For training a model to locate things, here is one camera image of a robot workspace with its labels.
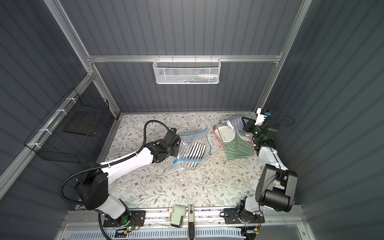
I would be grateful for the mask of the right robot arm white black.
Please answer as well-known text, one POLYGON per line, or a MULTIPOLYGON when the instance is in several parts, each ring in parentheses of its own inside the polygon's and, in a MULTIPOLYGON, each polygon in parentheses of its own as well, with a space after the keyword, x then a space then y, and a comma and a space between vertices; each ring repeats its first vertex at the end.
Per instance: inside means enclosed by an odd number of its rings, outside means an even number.
POLYGON ((263 218, 262 206, 288 213, 294 205, 298 175, 283 164, 275 149, 277 132, 284 126, 269 125, 268 120, 267 115, 262 123, 241 117, 243 130, 252 134, 256 154, 264 164, 255 194, 243 198, 239 203, 238 215, 243 221, 263 218))

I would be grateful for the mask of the black striped folded garment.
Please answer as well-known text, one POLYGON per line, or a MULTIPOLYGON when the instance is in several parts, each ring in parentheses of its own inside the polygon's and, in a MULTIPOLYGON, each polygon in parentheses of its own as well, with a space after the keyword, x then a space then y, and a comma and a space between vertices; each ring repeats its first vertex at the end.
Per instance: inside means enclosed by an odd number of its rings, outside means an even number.
POLYGON ((183 168, 196 169, 200 166, 203 158, 205 157, 206 149, 206 144, 188 141, 184 145, 183 151, 180 152, 179 164, 181 164, 183 168))

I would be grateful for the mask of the clear vacuum bag blue zipper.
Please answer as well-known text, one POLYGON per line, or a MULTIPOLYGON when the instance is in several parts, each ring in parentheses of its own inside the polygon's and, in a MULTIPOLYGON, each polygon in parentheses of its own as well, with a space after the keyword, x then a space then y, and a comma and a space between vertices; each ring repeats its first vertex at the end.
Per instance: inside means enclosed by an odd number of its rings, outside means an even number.
POLYGON ((166 159, 181 168, 195 169, 211 153, 205 131, 180 136, 177 129, 166 129, 167 133, 162 139, 149 143, 144 141, 141 151, 130 159, 131 171, 166 159))

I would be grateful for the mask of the pale green box on rail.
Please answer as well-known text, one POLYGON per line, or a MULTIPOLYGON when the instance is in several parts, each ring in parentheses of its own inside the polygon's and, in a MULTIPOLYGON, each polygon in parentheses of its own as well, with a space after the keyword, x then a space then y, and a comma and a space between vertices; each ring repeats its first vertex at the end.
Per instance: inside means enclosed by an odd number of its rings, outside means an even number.
POLYGON ((169 222, 172 227, 181 228, 186 215, 185 206, 174 205, 169 208, 169 222))

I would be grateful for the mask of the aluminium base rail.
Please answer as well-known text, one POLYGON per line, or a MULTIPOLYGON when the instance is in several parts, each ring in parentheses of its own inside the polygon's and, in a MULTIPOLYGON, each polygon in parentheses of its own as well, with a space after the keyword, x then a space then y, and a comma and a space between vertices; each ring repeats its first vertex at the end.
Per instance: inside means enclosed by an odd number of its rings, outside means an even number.
MULTIPOLYGON (((288 213, 263 207, 265 223, 227 225, 221 217, 230 207, 195 207, 196 240, 313 240, 314 234, 299 205, 288 213)), ((142 227, 105 228, 92 211, 69 211, 57 240, 188 240, 188 207, 181 228, 169 222, 169 208, 133 209, 146 211, 142 227)))

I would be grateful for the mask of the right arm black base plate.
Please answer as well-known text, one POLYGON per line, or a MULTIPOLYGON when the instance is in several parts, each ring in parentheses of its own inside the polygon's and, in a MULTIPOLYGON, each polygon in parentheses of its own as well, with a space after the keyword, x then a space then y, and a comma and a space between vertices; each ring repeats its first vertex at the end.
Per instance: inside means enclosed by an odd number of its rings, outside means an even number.
POLYGON ((239 211, 238 207, 225 208, 221 217, 224 218, 227 225, 235 224, 254 224, 260 225, 265 223, 265 218, 258 214, 253 214, 247 211, 239 211))

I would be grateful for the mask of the green striped garment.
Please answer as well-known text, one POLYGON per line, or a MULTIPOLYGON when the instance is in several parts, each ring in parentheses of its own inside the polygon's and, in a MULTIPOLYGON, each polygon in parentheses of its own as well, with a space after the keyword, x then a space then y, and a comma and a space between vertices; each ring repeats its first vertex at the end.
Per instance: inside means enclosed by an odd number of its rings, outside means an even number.
POLYGON ((227 160, 253 158, 255 156, 255 149, 252 138, 242 130, 236 131, 232 128, 231 130, 229 145, 227 147, 221 145, 225 150, 227 160))

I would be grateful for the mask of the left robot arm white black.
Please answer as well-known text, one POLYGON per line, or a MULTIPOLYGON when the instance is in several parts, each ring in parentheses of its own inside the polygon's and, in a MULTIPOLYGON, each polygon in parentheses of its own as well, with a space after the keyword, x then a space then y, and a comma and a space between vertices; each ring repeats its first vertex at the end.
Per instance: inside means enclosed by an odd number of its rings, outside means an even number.
POLYGON ((181 137, 177 134, 177 129, 171 128, 163 139, 145 144, 132 158, 123 156, 106 162, 106 168, 89 171, 76 187, 85 208, 106 214, 114 220, 129 217, 128 207, 110 193, 111 185, 138 168, 177 156, 180 142, 181 137))

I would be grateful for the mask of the white glue bottle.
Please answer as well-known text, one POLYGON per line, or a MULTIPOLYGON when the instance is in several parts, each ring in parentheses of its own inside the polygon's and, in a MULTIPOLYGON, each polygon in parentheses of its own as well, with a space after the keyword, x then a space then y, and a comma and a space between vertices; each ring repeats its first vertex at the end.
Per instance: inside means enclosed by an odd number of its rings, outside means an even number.
POLYGON ((205 79, 207 81, 215 81, 218 79, 218 76, 219 75, 215 75, 215 74, 205 74, 205 75, 198 75, 197 78, 200 78, 200 79, 205 79))

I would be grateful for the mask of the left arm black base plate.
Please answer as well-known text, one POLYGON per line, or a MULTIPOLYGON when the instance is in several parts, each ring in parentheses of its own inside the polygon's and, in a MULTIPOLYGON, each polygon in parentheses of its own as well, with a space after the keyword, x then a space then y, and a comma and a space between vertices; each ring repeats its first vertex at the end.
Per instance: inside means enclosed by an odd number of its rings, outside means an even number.
POLYGON ((127 211, 116 220, 106 215, 102 217, 103 227, 105 228, 128 228, 133 229, 134 227, 142 227, 145 222, 146 211, 127 211))

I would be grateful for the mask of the navy striped garment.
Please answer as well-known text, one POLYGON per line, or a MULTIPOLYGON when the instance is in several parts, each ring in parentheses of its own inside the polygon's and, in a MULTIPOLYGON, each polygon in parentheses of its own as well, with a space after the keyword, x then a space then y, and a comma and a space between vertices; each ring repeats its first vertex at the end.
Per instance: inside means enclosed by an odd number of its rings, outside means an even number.
POLYGON ((233 130, 244 130, 245 125, 253 118, 247 116, 233 116, 225 120, 225 123, 233 130))

